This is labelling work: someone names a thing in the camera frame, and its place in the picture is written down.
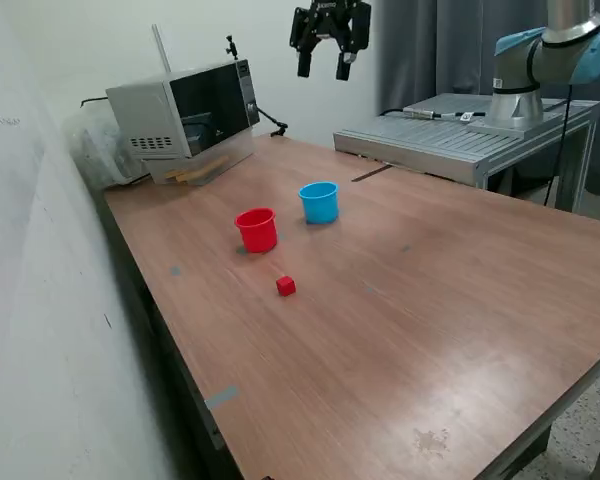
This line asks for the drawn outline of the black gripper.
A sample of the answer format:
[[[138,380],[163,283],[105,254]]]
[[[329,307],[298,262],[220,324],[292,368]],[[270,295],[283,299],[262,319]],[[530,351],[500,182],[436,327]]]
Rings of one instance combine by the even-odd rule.
[[[308,9],[297,7],[290,34],[290,46],[298,57],[297,75],[309,77],[312,52],[321,42],[317,35],[321,16],[334,16],[334,38],[340,49],[336,79],[347,81],[358,52],[369,46],[371,11],[370,4],[350,0],[319,0]]]

